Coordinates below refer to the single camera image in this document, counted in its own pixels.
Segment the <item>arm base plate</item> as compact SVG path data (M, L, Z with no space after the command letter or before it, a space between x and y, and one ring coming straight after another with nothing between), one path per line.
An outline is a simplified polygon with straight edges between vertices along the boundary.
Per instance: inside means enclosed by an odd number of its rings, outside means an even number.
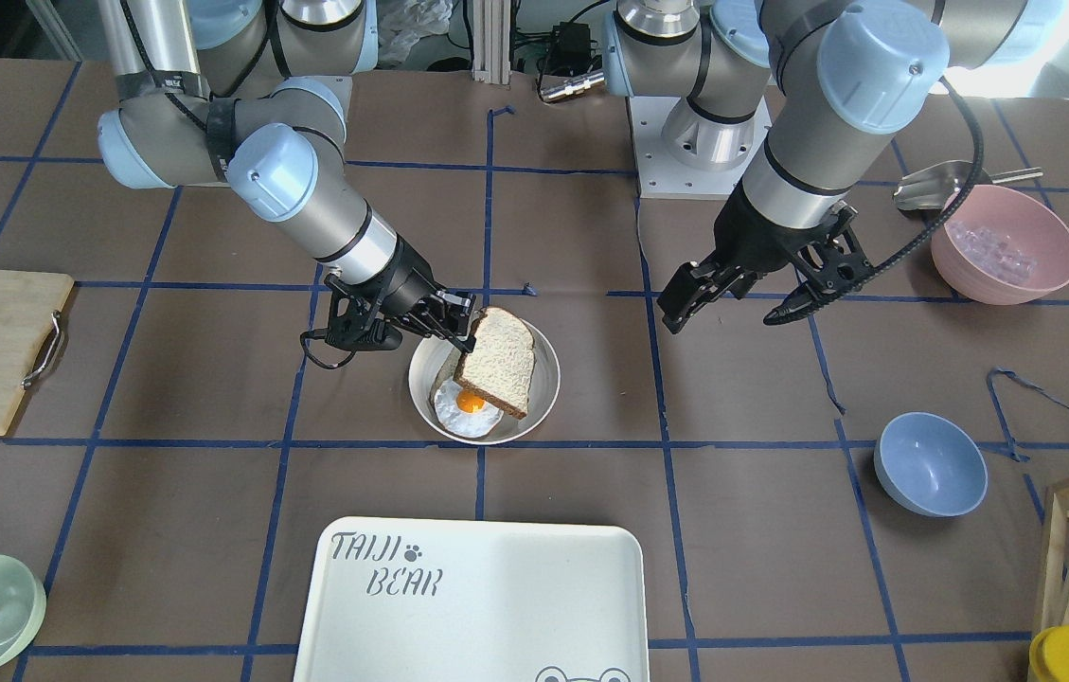
M698 117L681 97L630 97L628 109L642 199L727 198L771 129L765 100L738 124Z
M347 142L344 105L326 79L291 77L255 99L214 97L195 112L204 128L182 117L166 135L157 174L168 186L226 185L230 164L249 135L279 122L314 131L335 146Z

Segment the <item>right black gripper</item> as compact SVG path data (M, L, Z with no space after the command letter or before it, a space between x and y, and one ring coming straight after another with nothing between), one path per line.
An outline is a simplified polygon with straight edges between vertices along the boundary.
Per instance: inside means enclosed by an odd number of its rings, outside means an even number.
M306 359L320 368L347 366L358 352L399 348L404 330L443 338L461 353L476 348L476 296L444 289L425 258L404 239L397 242L396 254L379 275L348 284L330 273L325 285L330 289L326 327L300 334Z

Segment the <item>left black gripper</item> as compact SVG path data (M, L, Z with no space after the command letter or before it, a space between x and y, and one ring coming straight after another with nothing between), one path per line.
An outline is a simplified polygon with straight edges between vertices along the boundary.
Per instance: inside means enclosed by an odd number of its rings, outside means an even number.
M873 266L853 232L856 211L838 200L819 224L773 224L752 206L742 188L729 195L713 224L715 249L681 264L659 296L661 323L680 334L690 319L724 294L742 299L768 275L791 268L801 283L763 316L766 327L799 322L862 288Z

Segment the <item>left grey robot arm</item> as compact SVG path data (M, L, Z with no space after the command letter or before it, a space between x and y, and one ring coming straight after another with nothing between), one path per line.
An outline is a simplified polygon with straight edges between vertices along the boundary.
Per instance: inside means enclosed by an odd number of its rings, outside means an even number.
M659 296L680 332L725 293L791 267L801 285L764 319L810 316L932 236L872 266L846 195L919 113L950 66L1014 63L1062 1L617 1L602 48L608 90L676 97L667 139L698 169L745 161L713 224L715 249Z

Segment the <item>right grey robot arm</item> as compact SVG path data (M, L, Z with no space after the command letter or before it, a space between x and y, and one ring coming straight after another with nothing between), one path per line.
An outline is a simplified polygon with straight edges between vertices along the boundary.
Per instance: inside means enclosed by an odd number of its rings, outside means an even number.
M119 105L98 118L129 188L230 188L326 269L328 322L303 332L358 352L405 332L472 352L474 298L348 185L347 105L334 79L374 68L374 1L100 1Z

